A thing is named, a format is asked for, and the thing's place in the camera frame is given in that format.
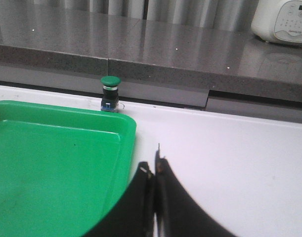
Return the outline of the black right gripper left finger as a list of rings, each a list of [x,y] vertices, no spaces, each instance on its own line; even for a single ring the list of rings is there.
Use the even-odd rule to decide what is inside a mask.
[[[136,172],[114,207],[84,236],[152,237],[154,234],[155,177],[147,162]]]

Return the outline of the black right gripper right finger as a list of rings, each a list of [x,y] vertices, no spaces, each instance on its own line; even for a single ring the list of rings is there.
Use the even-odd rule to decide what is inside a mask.
[[[160,146],[155,153],[154,207],[159,237],[235,236],[196,203],[160,156]]]

